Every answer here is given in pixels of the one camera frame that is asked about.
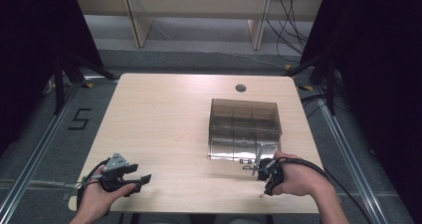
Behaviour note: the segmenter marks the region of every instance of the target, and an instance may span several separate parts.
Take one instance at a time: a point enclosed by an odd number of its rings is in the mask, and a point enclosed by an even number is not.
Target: person's left hand
[[[100,167],[94,172],[94,175],[101,173],[103,169],[103,166]],[[134,183],[129,183],[114,192],[106,192],[97,182],[97,179],[90,180],[89,185],[85,189],[78,213],[71,221],[71,224],[94,223],[109,211],[109,208],[116,200],[135,187]]]

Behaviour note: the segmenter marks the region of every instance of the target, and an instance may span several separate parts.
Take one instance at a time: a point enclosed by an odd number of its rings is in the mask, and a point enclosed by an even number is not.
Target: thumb
[[[117,200],[118,198],[124,196],[125,194],[129,193],[131,190],[133,190],[133,188],[136,186],[136,184],[134,183],[129,183],[121,188],[119,188],[118,190],[112,192],[112,198],[114,200]]]

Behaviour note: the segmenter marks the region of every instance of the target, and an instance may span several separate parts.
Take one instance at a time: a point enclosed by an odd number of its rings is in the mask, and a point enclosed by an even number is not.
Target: table hole
[[[236,86],[236,91],[238,91],[240,93],[245,92],[246,91],[246,86],[245,85],[242,85],[242,84],[239,84],[239,85]]]

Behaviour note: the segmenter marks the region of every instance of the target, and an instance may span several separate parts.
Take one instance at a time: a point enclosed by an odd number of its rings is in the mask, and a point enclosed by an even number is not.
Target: metal rail
[[[50,143],[52,142],[57,130],[59,129],[60,123],[62,122],[63,117],[65,116],[68,110],[69,104],[72,101],[72,98],[77,93],[78,89],[79,84],[71,85],[66,95],[63,107],[57,114],[53,115],[53,118],[51,119],[46,131],[44,132],[43,136],[41,137],[34,151],[32,152],[32,155],[29,158],[27,164],[25,165],[23,171],[16,179],[6,198],[1,203],[0,223],[6,224],[12,217],[16,207],[18,206],[20,200],[22,199],[22,196],[24,195],[24,192],[29,182],[31,181],[36,170],[38,169],[45,153],[47,152]]]
[[[320,87],[315,87],[316,93],[322,95],[323,92]],[[351,177],[356,184],[357,190],[359,191],[363,202],[365,203],[366,209],[368,210],[369,216],[372,220],[372,223],[388,223],[384,212],[381,210],[379,205],[378,198],[375,196],[372,188],[370,187],[365,175],[363,174],[362,169],[359,166],[359,163],[356,160],[356,157],[353,154],[350,146],[348,145],[347,139],[345,138],[340,125],[337,122],[337,119],[334,115],[331,115],[330,111],[322,100],[318,100],[319,105],[322,108],[322,113],[328,123],[329,128],[331,129],[332,134],[334,135],[335,141],[340,149],[340,152],[343,156],[345,164],[350,171]]]

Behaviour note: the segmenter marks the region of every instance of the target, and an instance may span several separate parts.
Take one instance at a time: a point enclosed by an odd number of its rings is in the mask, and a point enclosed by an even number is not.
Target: gray floor
[[[89,16],[87,21],[105,67],[117,75],[137,72],[280,76],[285,72],[287,64],[295,65],[278,56],[277,37],[269,27],[265,30],[261,50],[253,51],[246,21],[156,19],[145,47],[140,50],[134,48],[126,18]],[[308,34],[311,27],[311,23],[298,23],[298,29],[303,34]],[[300,47],[296,39],[290,38],[290,41]],[[279,48],[284,58],[295,61],[300,59],[300,54],[286,45],[279,44]],[[311,72],[312,70],[306,70],[297,75],[297,85],[308,85]],[[94,75],[91,71],[84,73],[87,76]],[[69,194],[75,194],[72,185],[79,177],[115,86],[116,83],[94,83],[90,89],[76,88],[77,92],[14,210],[10,223],[68,223],[72,219],[75,213],[67,206]],[[304,98],[315,92],[299,91],[299,94]],[[335,98],[335,104],[336,118],[387,222],[413,223],[376,156],[368,152],[369,145],[344,98]],[[47,94],[28,120],[22,137],[12,143],[1,157],[1,197],[8,194],[13,181],[19,178],[27,165],[31,153],[53,118],[54,107],[54,93]],[[78,109],[91,109],[90,112],[81,113],[84,118],[89,119],[87,127],[83,130],[69,130],[71,126],[81,125],[73,121]],[[320,104],[317,101],[311,102],[304,110],[309,116],[309,124],[323,165],[359,205],[365,208]],[[356,205],[335,182],[332,183],[350,223],[365,223]],[[111,213],[100,223],[117,223],[119,215]],[[318,216],[313,214],[286,214],[274,218],[276,223],[318,223]],[[123,223],[129,223],[129,215],[125,215]]]

